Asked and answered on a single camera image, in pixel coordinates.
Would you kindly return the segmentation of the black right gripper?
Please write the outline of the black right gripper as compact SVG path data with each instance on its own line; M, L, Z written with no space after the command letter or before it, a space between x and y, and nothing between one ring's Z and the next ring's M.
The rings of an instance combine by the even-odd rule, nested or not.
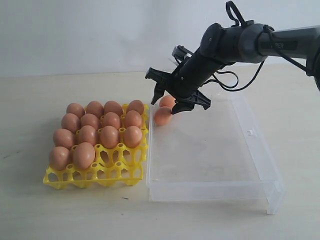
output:
M198 88L211 74L212 62L203 57L199 50L181 62L172 73L150 67L145 78L156 82L151 104L154 105L165 92L168 92L175 98L175 105L171 109L172 115L192 111L195 105L207 110L211 106L211 100Z

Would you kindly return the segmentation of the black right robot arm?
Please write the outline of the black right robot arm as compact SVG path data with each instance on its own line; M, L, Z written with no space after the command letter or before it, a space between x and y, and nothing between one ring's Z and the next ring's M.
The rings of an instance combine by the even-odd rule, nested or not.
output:
M274 31L260 23L228 28L214 23L195 52L178 45L172 56L180 61L172 73L149 68L145 75L156 82L151 104L168 92L176 102L172 114L192 111L195 105L208 109L211 101L198 89L214 73L235 63L261 64L269 56L282 57L320 84L319 26Z

